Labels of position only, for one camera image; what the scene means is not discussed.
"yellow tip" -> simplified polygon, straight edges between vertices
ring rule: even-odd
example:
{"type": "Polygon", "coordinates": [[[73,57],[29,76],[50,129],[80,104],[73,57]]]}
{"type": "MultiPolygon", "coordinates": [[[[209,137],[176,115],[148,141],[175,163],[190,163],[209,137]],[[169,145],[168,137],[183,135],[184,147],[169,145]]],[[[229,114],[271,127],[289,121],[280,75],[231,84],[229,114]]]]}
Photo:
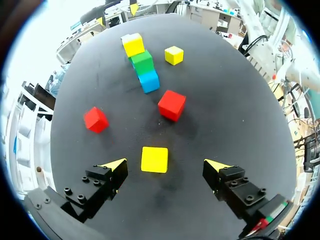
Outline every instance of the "yellow tip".
{"type": "Polygon", "coordinates": [[[112,172],[123,162],[123,161],[127,161],[127,159],[122,158],[116,161],[112,161],[103,165],[98,165],[99,167],[107,167],[109,169],[112,170],[112,172]]]}
{"type": "Polygon", "coordinates": [[[136,12],[137,12],[137,10],[138,10],[138,4],[137,3],[134,3],[134,4],[131,4],[130,5],[130,12],[131,12],[131,14],[134,16],[134,15],[136,15],[136,12]]]}
{"type": "Polygon", "coordinates": [[[102,25],[102,26],[105,27],[105,25],[103,24],[103,19],[102,19],[102,17],[98,18],[98,19],[97,19],[97,22],[100,23],[100,25],[102,25]]]}
{"type": "Polygon", "coordinates": [[[217,172],[219,172],[220,169],[232,167],[210,159],[205,159],[205,161],[207,161],[217,172]]]}

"wooden block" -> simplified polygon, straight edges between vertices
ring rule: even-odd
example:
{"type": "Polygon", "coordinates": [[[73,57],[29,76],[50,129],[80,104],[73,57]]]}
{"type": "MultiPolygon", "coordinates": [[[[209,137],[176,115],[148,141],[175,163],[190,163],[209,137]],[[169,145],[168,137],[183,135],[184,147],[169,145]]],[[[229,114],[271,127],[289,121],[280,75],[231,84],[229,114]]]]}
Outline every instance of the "wooden block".
{"type": "Polygon", "coordinates": [[[97,107],[93,107],[90,111],[84,114],[84,123],[87,129],[97,134],[109,127],[108,119],[97,107]]]}
{"type": "Polygon", "coordinates": [[[147,50],[132,56],[130,60],[138,76],[149,73],[155,69],[152,56],[147,50]]]}
{"type": "Polygon", "coordinates": [[[159,112],[162,116],[178,121],[186,103],[186,96],[167,90],[158,103],[159,112]]]}
{"type": "Polygon", "coordinates": [[[145,51],[144,43],[139,33],[125,35],[121,40],[128,58],[145,51]]]}
{"type": "Polygon", "coordinates": [[[168,63],[176,65],[184,60],[184,51],[176,46],[169,47],[164,50],[164,58],[168,63]]]}
{"type": "Polygon", "coordinates": [[[143,92],[145,94],[160,88],[159,78],[155,70],[145,73],[143,75],[139,75],[138,77],[139,77],[143,92]]]}
{"type": "Polygon", "coordinates": [[[166,173],[168,170],[168,149],[165,147],[142,148],[141,171],[166,173]]]}

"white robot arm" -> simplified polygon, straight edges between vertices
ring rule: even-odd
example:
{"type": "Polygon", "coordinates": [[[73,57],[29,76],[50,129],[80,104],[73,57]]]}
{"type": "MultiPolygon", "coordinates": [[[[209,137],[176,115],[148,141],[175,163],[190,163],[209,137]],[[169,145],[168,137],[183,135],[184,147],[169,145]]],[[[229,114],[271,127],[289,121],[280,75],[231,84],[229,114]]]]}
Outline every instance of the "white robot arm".
{"type": "Polygon", "coordinates": [[[311,68],[301,68],[293,59],[286,58],[282,61],[282,52],[279,51],[281,40],[286,32],[290,15],[283,7],[276,25],[274,34],[267,40],[265,38],[255,42],[260,36],[265,35],[265,31],[256,15],[250,1],[227,0],[231,8],[240,8],[240,15],[248,33],[248,53],[263,69],[263,73],[269,76],[277,76],[279,81],[288,80],[299,83],[314,91],[320,92],[320,75],[311,68]]]}

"black bolt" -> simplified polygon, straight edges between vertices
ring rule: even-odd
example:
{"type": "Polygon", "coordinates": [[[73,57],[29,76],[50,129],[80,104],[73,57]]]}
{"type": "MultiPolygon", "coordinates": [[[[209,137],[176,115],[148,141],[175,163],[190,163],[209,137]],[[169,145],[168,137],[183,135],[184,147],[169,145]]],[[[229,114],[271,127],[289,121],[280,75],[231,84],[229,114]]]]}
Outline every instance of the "black bolt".
{"type": "Polygon", "coordinates": [[[99,187],[101,185],[101,182],[99,180],[94,180],[93,185],[95,185],[96,187],[99,187]]]}
{"type": "Polygon", "coordinates": [[[87,201],[86,197],[83,194],[78,195],[78,200],[81,204],[84,204],[87,201]]]}
{"type": "Polygon", "coordinates": [[[40,210],[41,209],[41,204],[37,203],[34,207],[35,207],[35,209],[40,210]]]}
{"type": "Polygon", "coordinates": [[[235,187],[235,186],[237,186],[238,185],[238,182],[237,181],[232,181],[231,183],[230,183],[230,187],[235,187]]]}
{"type": "Polygon", "coordinates": [[[267,189],[265,189],[265,188],[260,188],[259,194],[265,195],[266,192],[267,192],[267,189]]]}
{"type": "Polygon", "coordinates": [[[254,199],[255,199],[254,196],[248,195],[248,196],[246,196],[245,201],[248,202],[248,203],[250,203],[250,202],[252,202],[254,199]]]}
{"type": "Polygon", "coordinates": [[[85,183],[88,183],[90,180],[87,176],[83,176],[82,177],[82,181],[85,182],[85,183]]]}
{"type": "Polygon", "coordinates": [[[65,193],[66,195],[71,195],[71,194],[72,194],[71,188],[65,187],[65,188],[64,188],[64,193],[65,193]]]}

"red cube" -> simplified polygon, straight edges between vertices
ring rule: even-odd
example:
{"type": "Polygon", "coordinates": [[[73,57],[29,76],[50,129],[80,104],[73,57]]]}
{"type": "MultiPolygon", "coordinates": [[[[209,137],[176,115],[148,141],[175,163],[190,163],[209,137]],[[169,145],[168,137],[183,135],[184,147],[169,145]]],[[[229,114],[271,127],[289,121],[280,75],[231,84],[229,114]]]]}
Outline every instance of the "red cube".
{"type": "Polygon", "coordinates": [[[93,107],[84,115],[84,123],[87,129],[97,134],[109,127],[108,119],[104,113],[96,107],[93,107]]]}
{"type": "Polygon", "coordinates": [[[186,96],[167,90],[158,103],[159,112],[162,116],[178,121],[186,103],[186,96]]]}

